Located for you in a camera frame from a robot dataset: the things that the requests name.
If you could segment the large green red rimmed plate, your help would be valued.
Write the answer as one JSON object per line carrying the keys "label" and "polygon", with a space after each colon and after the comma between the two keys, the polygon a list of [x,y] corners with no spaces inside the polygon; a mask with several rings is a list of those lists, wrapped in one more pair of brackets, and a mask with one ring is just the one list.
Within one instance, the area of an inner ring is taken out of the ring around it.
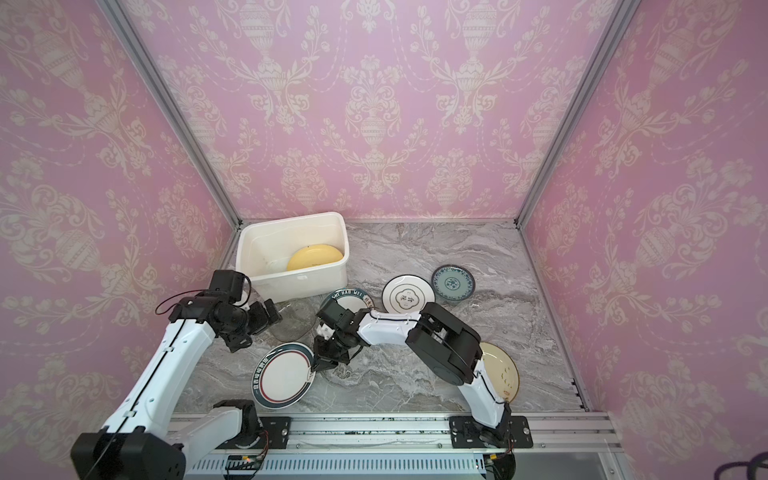
{"label": "large green red rimmed plate", "polygon": [[313,352],[303,343],[289,342],[274,347],[254,371],[255,402],[267,409],[284,409],[300,401],[315,379],[313,360]]}

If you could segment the pale yellow round plate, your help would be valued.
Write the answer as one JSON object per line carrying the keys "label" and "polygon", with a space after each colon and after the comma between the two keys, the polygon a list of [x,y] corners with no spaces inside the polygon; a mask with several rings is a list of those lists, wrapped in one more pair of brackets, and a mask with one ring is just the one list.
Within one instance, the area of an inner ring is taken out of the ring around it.
{"label": "pale yellow round plate", "polygon": [[341,261],[344,254],[332,245],[310,245],[298,250],[288,261],[286,270],[295,271]]}

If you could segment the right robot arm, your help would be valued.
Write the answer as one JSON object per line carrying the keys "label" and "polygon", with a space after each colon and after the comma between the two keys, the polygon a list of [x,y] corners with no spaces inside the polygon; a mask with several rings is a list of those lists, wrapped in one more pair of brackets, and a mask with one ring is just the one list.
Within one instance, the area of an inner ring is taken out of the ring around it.
{"label": "right robot arm", "polygon": [[422,310],[409,313],[370,308],[353,312],[328,300],[317,318],[312,371],[347,365],[366,347],[404,345],[437,377],[459,389],[484,443],[512,445],[510,407],[493,389],[480,335],[441,305],[428,302]]}

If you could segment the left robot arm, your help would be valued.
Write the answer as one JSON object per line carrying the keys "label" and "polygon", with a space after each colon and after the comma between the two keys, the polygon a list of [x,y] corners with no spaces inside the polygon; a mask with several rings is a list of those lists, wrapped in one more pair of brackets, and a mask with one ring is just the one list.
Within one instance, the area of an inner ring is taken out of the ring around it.
{"label": "left robot arm", "polygon": [[117,410],[96,432],[85,432],[70,452],[81,479],[181,479],[221,444],[270,447],[251,400],[224,400],[176,433],[176,405],[203,353],[221,339],[232,351],[282,319],[274,302],[242,306],[227,293],[200,292],[170,310],[161,343]]}

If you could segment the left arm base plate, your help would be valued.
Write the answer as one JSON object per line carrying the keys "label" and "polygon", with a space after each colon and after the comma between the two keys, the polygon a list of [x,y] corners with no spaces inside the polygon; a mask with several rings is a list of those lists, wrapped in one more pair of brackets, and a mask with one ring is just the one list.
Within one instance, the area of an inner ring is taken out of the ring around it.
{"label": "left arm base plate", "polygon": [[292,418],[267,416],[260,417],[259,421],[261,426],[255,433],[248,434],[244,440],[235,440],[234,444],[241,449],[285,450],[290,436]]}

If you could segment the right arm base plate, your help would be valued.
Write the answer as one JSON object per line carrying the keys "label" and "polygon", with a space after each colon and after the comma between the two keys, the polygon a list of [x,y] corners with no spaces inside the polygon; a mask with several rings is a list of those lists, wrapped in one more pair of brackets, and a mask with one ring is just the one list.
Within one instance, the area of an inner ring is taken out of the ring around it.
{"label": "right arm base plate", "polygon": [[471,416],[448,419],[451,444],[455,449],[501,448],[530,449],[534,446],[528,419],[512,416],[497,428],[476,422]]}

